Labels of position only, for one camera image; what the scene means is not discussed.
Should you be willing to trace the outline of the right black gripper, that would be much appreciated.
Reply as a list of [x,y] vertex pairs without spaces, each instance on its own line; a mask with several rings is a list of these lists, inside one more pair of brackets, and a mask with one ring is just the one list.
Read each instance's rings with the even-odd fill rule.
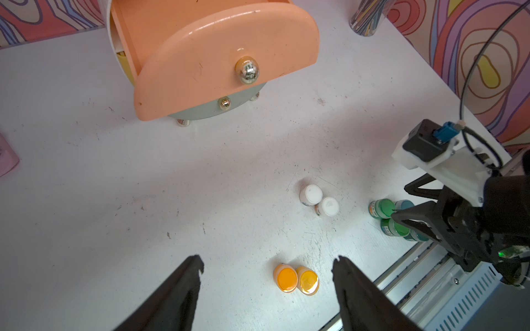
[[396,211],[398,224],[444,246],[451,258],[467,273],[489,263],[498,273],[529,272],[529,195],[523,190],[488,189],[482,207],[448,188],[424,188],[436,180],[426,173],[408,183],[404,190],[428,201]]

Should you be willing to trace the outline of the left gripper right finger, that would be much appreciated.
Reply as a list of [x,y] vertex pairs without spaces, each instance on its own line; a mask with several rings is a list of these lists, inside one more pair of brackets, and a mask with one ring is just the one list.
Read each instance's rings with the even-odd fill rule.
[[419,330],[350,259],[335,259],[332,273],[344,330]]

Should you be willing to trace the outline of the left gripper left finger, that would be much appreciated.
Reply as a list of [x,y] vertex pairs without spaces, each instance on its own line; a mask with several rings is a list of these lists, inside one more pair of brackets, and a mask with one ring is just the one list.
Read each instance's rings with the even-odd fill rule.
[[199,255],[182,264],[116,330],[191,330],[204,263]]

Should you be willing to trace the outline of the teal paint can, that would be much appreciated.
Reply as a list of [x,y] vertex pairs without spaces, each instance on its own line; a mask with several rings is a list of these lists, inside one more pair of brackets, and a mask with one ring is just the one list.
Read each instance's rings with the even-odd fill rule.
[[396,211],[399,211],[399,210],[406,210],[406,209],[412,208],[415,206],[415,204],[408,199],[403,199],[403,200],[396,201],[395,206],[396,206]]

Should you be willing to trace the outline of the dark green paint can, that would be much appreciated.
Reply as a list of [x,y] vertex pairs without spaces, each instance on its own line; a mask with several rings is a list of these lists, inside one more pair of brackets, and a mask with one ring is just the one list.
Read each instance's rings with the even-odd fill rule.
[[424,235],[416,232],[415,230],[410,230],[409,234],[404,237],[407,241],[415,241],[415,242],[427,242],[429,241],[428,237],[425,237]]

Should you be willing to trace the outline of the light green paint can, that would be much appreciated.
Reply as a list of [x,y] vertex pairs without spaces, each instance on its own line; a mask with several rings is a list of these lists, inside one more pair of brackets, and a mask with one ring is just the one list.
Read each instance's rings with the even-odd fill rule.
[[396,210],[396,204],[390,199],[372,201],[368,206],[369,214],[374,219],[390,219]]

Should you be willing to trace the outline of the white paint can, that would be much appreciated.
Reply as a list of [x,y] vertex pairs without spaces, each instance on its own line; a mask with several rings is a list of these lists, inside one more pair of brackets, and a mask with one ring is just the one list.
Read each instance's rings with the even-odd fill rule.
[[299,199],[306,206],[315,206],[319,204],[324,197],[320,186],[309,184],[300,191]]
[[318,216],[334,217],[340,211],[338,201],[333,197],[324,197],[319,204],[315,205]]

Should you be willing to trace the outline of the round white drawer cabinet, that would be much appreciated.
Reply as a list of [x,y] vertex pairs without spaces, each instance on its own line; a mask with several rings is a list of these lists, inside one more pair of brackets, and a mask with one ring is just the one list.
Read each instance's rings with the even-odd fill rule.
[[292,1],[101,1],[138,119],[181,126],[255,100],[317,61],[316,21]]

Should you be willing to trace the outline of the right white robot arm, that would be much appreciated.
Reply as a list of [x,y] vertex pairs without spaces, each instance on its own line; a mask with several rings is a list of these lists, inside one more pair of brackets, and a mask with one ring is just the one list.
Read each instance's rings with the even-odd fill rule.
[[405,190],[429,201],[396,211],[391,218],[441,245],[465,272],[482,262],[490,263],[501,274],[502,283],[521,287],[529,279],[529,253],[510,257],[505,252],[529,246],[528,152],[521,161],[523,175],[487,179],[480,207],[473,207],[448,187],[425,189],[434,178],[424,175]]

